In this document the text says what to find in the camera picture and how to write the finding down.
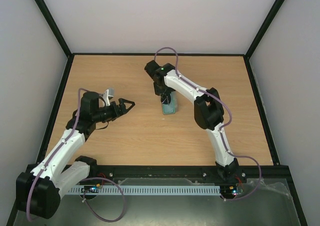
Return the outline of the grey felt glasses case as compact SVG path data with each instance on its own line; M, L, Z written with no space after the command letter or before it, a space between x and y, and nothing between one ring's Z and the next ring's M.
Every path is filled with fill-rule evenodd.
M178 100L176 91L171 93L171 103L169 105L162 105L162 113L163 115L172 115L178 111Z

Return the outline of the black round sunglasses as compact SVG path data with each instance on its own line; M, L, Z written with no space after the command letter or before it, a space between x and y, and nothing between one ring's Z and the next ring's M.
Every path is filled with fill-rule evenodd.
M171 92L164 92L160 96L160 101L163 105L169 105L172 101Z

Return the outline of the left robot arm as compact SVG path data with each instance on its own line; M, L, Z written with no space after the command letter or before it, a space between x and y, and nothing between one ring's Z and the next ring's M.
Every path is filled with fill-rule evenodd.
M96 160L88 157L78 158L68 169L65 166L97 129L98 123L108 124L135 106L133 101L119 98L115 102L111 98L109 90L101 94L80 88L77 109L58 143L39 164L17 177L17 208L26 213L28 221L51 218L66 193L95 170Z

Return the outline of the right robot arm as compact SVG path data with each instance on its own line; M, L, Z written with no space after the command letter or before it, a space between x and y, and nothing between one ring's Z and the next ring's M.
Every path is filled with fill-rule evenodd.
M178 92L193 104L193 117L196 124L204 129L215 152L217 174L228 182L235 177L239 167L224 130L224 109L215 88L207 89L194 84L178 74L175 66L160 66L156 61L148 62L144 68L153 80L155 94L160 96L163 105L173 102L173 92Z

